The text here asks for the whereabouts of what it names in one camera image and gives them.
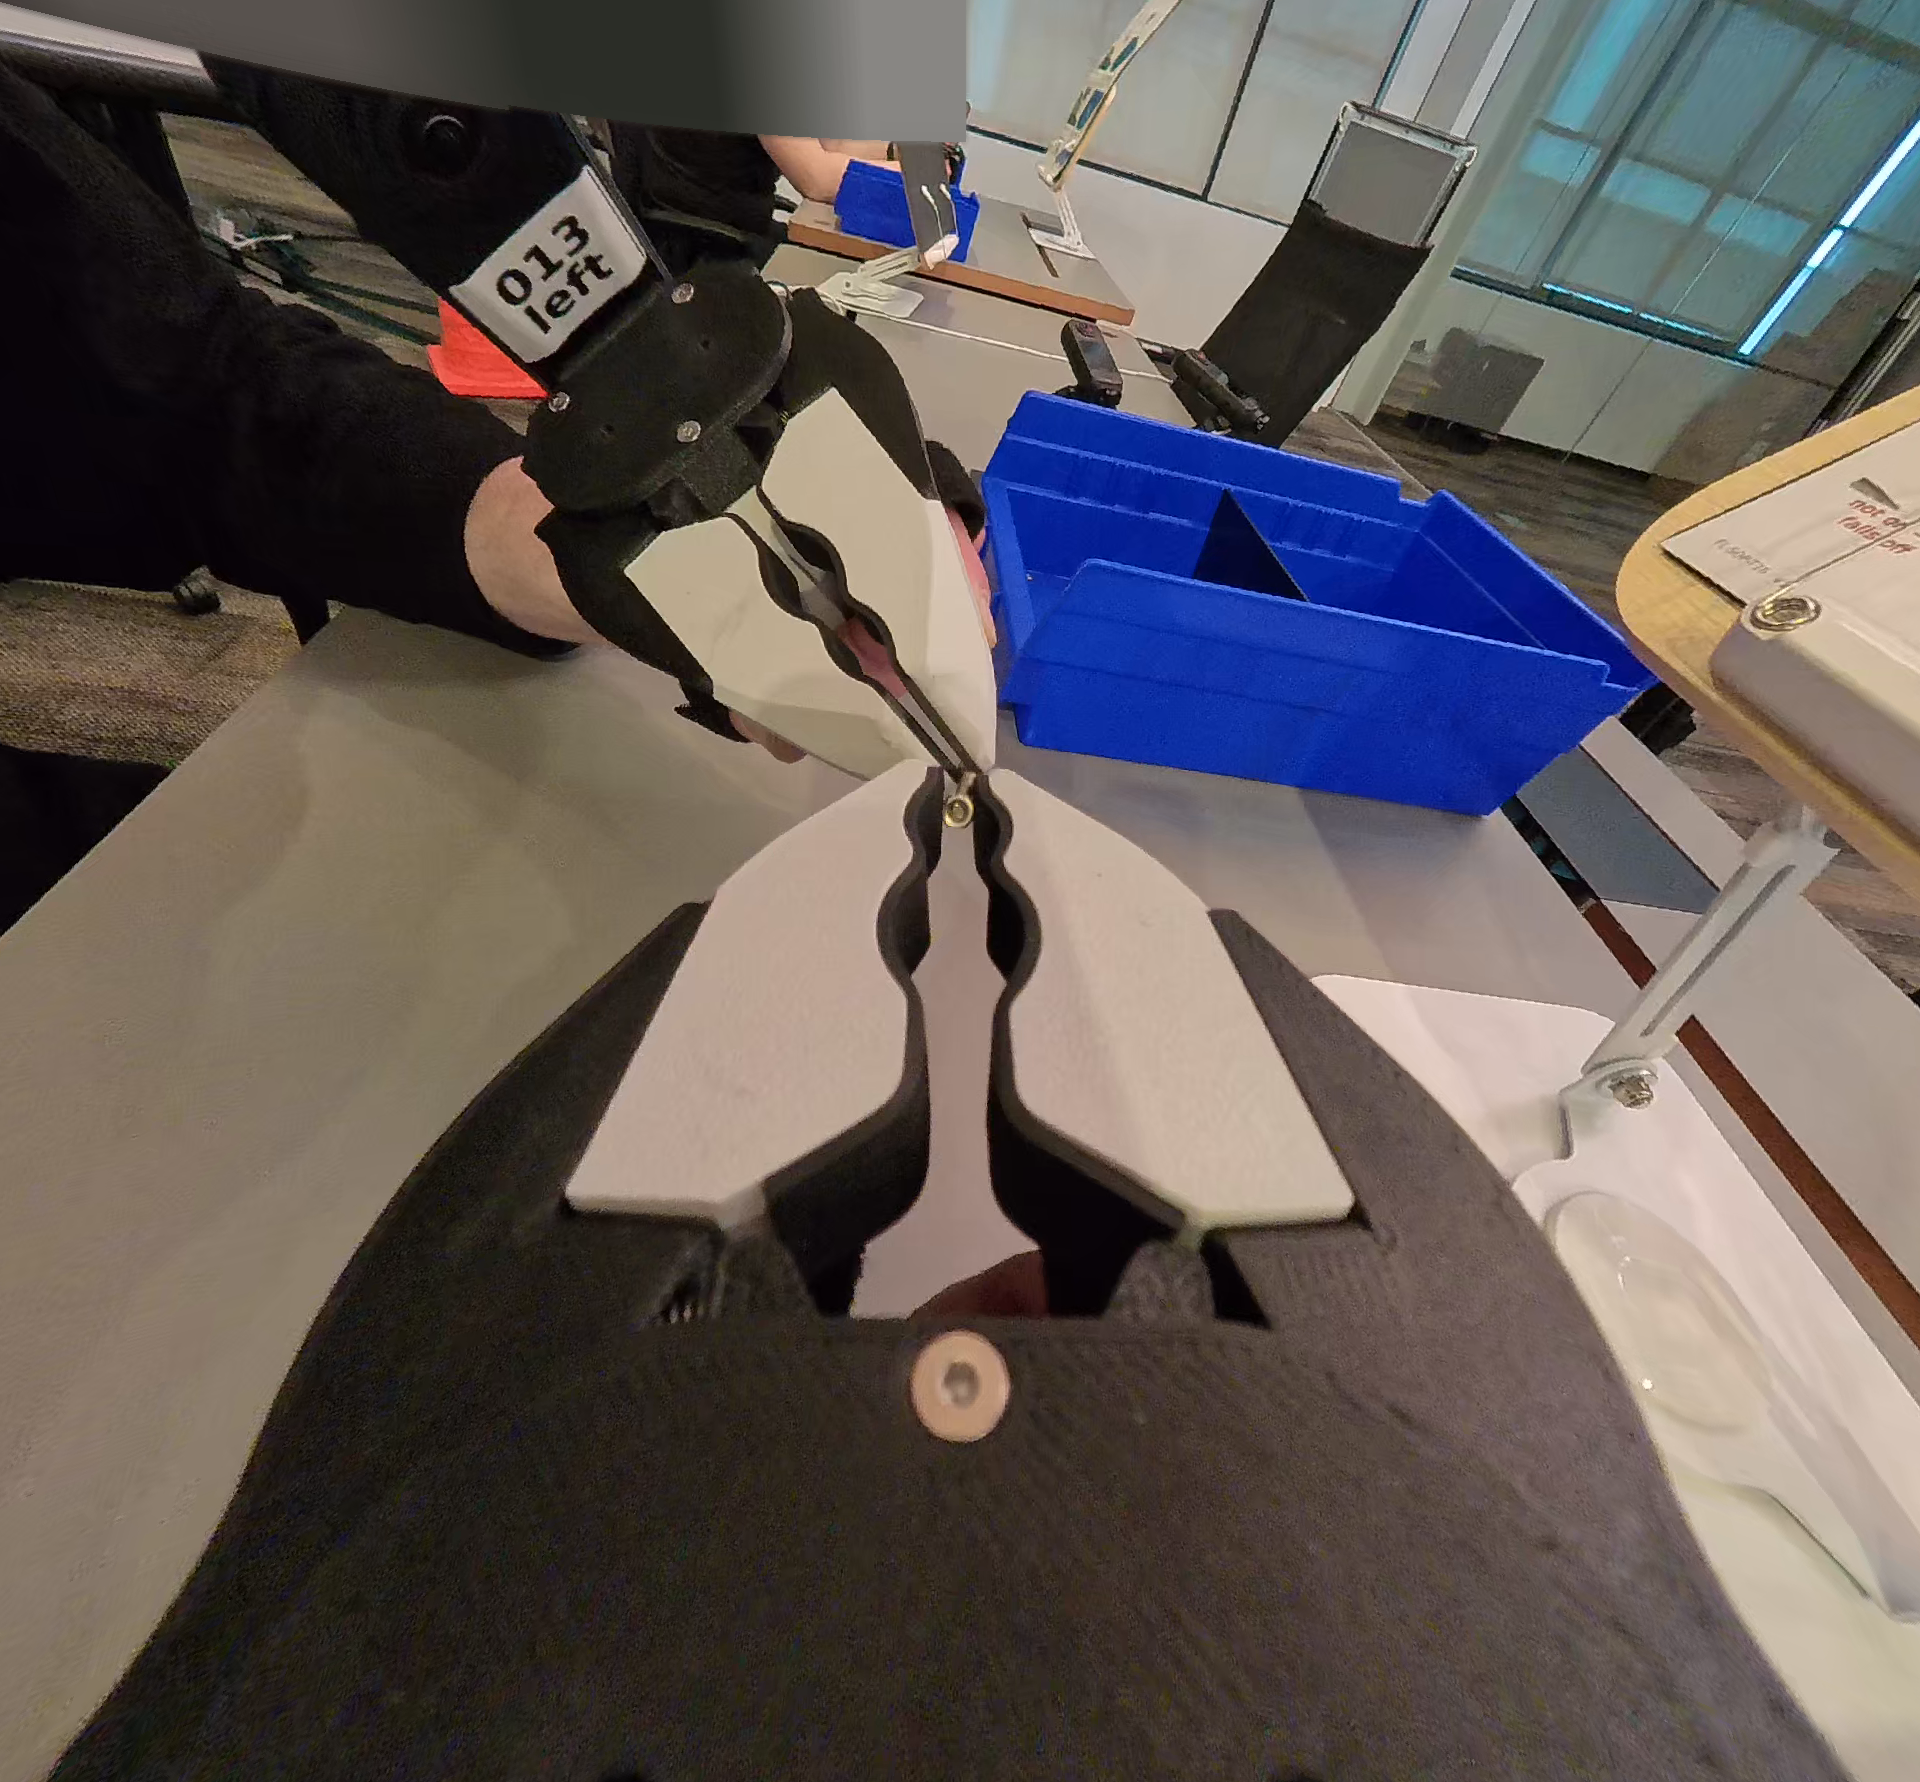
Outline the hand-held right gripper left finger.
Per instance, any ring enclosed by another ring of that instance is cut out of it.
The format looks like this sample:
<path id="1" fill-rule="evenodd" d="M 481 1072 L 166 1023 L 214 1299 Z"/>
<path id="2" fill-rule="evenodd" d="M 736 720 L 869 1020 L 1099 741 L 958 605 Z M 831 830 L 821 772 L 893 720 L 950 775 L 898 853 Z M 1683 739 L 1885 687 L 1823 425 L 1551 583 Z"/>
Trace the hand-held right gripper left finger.
<path id="1" fill-rule="evenodd" d="M 821 1315 L 850 1315 L 929 1179 L 940 837 L 944 772 L 903 765 L 724 879 L 569 1172 L 575 1216 L 772 1241 Z"/>

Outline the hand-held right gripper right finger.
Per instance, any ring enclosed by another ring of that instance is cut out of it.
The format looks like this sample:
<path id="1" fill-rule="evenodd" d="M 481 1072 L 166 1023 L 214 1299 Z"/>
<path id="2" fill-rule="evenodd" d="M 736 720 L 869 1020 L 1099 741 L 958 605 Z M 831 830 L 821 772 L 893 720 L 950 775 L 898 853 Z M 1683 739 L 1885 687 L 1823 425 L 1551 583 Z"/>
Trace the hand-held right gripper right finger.
<path id="1" fill-rule="evenodd" d="M 1019 772 L 974 800 L 990 1170 L 1047 1302 L 1097 1316 L 1145 1247 L 1347 1224 L 1357 1195 L 1209 907 Z"/>

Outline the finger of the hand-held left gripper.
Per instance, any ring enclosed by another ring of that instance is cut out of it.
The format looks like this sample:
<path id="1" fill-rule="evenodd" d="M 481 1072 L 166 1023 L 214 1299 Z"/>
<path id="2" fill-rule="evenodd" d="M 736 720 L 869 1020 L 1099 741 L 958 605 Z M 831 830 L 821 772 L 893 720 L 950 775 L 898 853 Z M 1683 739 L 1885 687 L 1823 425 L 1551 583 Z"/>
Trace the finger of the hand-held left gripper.
<path id="1" fill-rule="evenodd" d="M 997 710 L 983 573 L 950 508 L 921 495 L 843 393 L 788 424 L 757 499 L 821 579 L 834 623 L 859 623 L 885 651 L 898 707 L 938 762 L 990 775 Z"/>
<path id="2" fill-rule="evenodd" d="M 809 610 L 798 573 L 750 522 L 665 531 L 624 579 L 724 712 L 862 781 L 903 762 L 963 775 L 956 743 L 866 675 L 836 619 Z"/>

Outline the another person's forearm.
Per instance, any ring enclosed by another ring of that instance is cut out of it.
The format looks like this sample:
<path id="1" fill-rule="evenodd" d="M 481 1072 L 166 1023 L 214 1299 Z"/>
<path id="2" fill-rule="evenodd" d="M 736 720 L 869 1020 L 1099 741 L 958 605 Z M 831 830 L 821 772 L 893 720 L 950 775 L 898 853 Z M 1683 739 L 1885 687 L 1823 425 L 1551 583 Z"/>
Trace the another person's forearm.
<path id="1" fill-rule="evenodd" d="M 757 146 L 794 191 L 818 205 L 836 202 L 850 165 L 901 175 L 898 148 L 885 140 L 757 136 Z"/>

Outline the person's left forearm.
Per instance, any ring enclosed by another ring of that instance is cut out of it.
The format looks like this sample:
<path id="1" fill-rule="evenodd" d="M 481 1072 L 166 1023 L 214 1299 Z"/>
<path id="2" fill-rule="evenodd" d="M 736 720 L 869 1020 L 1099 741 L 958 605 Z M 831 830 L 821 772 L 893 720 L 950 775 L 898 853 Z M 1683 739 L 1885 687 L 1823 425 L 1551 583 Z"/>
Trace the person's left forearm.
<path id="1" fill-rule="evenodd" d="M 4 74 L 4 579 L 159 594 L 208 567 L 548 658 L 465 557 L 468 503 L 515 451 L 426 370 L 243 288 Z"/>

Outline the person's left hand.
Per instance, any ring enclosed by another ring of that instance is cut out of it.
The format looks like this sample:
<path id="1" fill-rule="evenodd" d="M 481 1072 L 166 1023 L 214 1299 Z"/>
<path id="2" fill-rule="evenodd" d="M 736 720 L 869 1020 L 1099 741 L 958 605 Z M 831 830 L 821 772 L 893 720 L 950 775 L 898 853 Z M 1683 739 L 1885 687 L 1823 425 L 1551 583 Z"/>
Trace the person's left hand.
<path id="1" fill-rule="evenodd" d="M 493 470 L 474 490 L 464 525 L 468 573 L 493 615 L 522 635 L 569 649 L 598 647 L 603 636 L 567 596 L 552 547 L 541 535 L 551 515 L 551 502 L 519 457 Z"/>

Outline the orange cloth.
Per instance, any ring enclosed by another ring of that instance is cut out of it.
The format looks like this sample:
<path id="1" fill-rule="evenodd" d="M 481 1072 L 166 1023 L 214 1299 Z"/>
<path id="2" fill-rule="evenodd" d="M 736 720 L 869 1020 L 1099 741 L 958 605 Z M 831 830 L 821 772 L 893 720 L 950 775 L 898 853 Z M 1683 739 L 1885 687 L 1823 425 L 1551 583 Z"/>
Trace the orange cloth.
<path id="1" fill-rule="evenodd" d="M 541 379 L 445 298 L 436 298 L 436 340 L 426 341 L 426 362 L 436 383 L 460 401 L 548 401 Z"/>

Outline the blue plastic bin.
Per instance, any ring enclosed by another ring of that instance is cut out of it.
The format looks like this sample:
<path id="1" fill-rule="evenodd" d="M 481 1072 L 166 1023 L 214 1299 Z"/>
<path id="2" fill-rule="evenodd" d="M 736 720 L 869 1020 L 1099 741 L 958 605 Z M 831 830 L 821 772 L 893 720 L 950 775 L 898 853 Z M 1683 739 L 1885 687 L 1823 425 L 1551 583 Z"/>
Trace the blue plastic bin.
<path id="1" fill-rule="evenodd" d="M 1488 817 L 1652 690 L 1451 495 L 1022 398 L 982 479 L 1028 748 Z M 1191 579 L 1232 490 L 1308 602 Z"/>
<path id="2" fill-rule="evenodd" d="M 961 179 L 950 184 L 950 201 L 956 247 L 947 260 L 966 265 L 982 218 L 982 201 L 961 189 Z M 901 168 L 862 161 L 847 165 L 834 198 L 834 216 L 843 234 L 862 237 L 885 249 L 915 249 L 927 256 L 929 247 L 918 237 L 915 229 L 918 205 L 927 208 L 924 198 Z"/>

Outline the white document stand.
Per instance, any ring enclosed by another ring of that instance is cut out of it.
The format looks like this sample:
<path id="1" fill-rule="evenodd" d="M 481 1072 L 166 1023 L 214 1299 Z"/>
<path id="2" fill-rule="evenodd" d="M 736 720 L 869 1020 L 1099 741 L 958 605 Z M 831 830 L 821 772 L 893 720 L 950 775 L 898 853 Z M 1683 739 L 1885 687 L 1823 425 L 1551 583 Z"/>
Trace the white document stand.
<path id="1" fill-rule="evenodd" d="M 915 208 L 918 237 L 929 247 L 927 256 L 915 249 L 885 249 L 876 257 L 862 260 L 853 269 L 844 269 L 825 282 L 815 297 L 847 318 L 876 315 L 876 318 L 912 318 L 924 307 L 924 292 L 918 292 L 909 278 L 918 278 L 929 266 L 947 265 L 947 256 L 956 247 L 953 233 L 953 201 L 950 201 L 950 146 L 944 142 L 898 142 L 901 172 L 912 179 L 927 208 Z"/>
<path id="2" fill-rule="evenodd" d="M 1918 1776 L 1918 1010 L 1814 955 L 1806 891 L 1849 846 L 1918 894 L 1918 554 L 1739 605 L 1662 542 L 1910 428 L 1914 393 L 1725 479 L 1619 571 L 1634 649 L 1785 790 L 1619 1023 L 1323 979 L 1545 1224 L 1853 1781 Z"/>
<path id="3" fill-rule="evenodd" d="M 1039 184 L 1047 189 L 1045 213 L 1025 213 L 1025 229 L 1045 257 L 1094 260 L 1094 249 L 1071 205 L 1071 176 L 1086 163 L 1102 119 L 1145 45 L 1185 0 L 1143 0 L 1139 12 L 1120 30 L 1116 40 L 1090 71 L 1068 110 L 1065 129 L 1039 155 Z"/>

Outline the black bin divider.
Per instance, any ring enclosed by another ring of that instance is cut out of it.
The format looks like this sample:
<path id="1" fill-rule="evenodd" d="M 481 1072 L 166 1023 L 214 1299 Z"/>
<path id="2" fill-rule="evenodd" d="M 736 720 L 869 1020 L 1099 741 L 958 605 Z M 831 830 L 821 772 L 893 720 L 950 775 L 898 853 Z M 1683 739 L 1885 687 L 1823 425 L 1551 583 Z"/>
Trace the black bin divider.
<path id="1" fill-rule="evenodd" d="M 1308 590 L 1279 550 L 1261 535 L 1261 528 L 1249 518 L 1232 490 L 1220 492 L 1191 579 L 1235 594 L 1308 602 Z"/>

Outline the black office chair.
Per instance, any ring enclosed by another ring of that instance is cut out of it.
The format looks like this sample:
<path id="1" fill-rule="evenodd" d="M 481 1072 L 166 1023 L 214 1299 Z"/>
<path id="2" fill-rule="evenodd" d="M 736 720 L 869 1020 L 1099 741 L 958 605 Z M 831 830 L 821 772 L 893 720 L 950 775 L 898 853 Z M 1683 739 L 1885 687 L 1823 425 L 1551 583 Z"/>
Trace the black office chair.
<path id="1" fill-rule="evenodd" d="M 1344 104 L 1275 253 L 1200 354 L 1271 415 L 1282 448 L 1431 257 L 1479 148 Z"/>

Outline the printed instruction sheet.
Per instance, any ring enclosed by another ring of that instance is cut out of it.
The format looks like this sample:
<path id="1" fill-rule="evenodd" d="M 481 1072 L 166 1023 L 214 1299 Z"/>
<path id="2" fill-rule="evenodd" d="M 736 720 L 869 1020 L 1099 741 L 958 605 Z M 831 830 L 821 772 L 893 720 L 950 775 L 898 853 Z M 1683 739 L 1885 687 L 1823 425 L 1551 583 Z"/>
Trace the printed instruction sheet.
<path id="1" fill-rule="evenodd" d="M 1691 525 L 1662 554 L 1739 605 L 1807 586 L 1853 560 L 1918 554 L 1918 431 L 1842 456 L 1742 508 Z"/>

